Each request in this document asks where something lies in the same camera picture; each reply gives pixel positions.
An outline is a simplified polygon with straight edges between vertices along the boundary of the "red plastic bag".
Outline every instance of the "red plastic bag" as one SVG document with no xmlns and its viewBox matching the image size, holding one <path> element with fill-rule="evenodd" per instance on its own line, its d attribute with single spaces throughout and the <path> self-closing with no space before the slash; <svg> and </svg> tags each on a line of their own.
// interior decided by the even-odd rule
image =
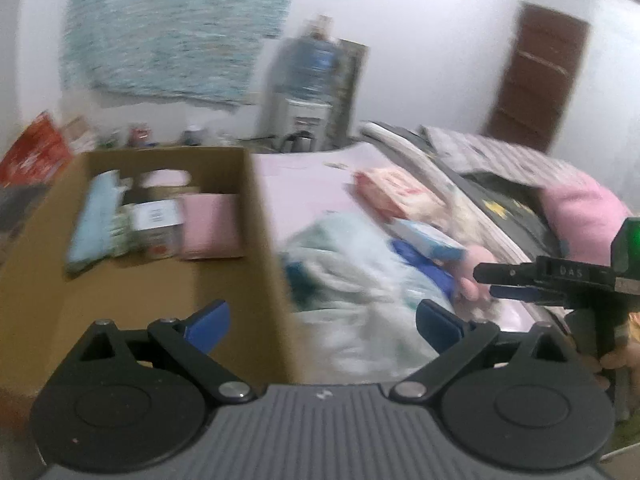
<svg viewBox="0 0 640 480">
<path fill-rule="evenodd" d="M 0 187 L 46 184 L 71 161 L 65 139 L 46 112 L 41 113 L 0 162 Z"/>
</svg>

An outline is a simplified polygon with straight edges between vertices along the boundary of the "gray ribbed surface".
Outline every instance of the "gray ribbed surface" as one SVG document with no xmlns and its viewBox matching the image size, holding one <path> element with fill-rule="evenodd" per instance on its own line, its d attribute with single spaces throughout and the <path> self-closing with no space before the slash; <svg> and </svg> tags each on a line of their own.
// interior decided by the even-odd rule
<svg viewBox="0 0 640 480">
<path fill-rule="evenodd" d="M 55 466 L 46 480 L 108 479 Z M 270 386 L 247 406 L 220 409 L 193 447 L 119 480 L 528 479 L 464 455 L 426 410 L 389 401 L 379 387 Z M 594 468 L 535 476 L 601 480 Z"/>
</svg>

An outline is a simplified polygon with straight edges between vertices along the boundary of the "brown door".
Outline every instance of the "brown door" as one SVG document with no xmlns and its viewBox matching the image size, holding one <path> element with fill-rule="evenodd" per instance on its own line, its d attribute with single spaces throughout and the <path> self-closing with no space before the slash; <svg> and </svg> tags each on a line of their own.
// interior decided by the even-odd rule
<svg viewBox="0 0 640 480">
<path fill-rule="evenodd" d="M 484 134 L 541 152 L 551 144 L 567 102 L 589 25 L 524 5 L 518 40 Z"/>
</svg>

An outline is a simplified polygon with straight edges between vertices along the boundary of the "water bottle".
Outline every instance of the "water bottle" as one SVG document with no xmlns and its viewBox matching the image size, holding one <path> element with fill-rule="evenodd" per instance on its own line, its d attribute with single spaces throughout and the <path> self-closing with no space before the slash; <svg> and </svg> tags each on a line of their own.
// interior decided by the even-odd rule
<svg viewBox="0 0 640 480">
<path fill-rule="evenodd" d="M 338 48 L 327 35 L 328 18 L 320 16 L 309 32 L 296 40 L 286 91 L 301 101 L 329 102 Z"/>
</svg>

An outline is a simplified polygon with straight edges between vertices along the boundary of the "screw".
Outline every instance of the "screw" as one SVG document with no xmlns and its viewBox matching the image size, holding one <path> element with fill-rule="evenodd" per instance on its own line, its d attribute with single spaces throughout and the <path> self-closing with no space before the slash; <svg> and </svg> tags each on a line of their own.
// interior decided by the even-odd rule
<svg viewBox="0 0 640 480">
<path fill-rule="evenodd" d="M 404 381 L 396 384 L 394 387 L 396 394 L 405 399 L 420 399 L 427 393 L 427 387 L 424 384 L 415 381 Z"/>
<path fill-rule="evenodd" d="M 220 384 L 218 391 L 227 399 L 241 400 L 249 396 L 251 388 L 248 384 L 242 383 L 241 381 L 229 381 Z"/>
</svg>

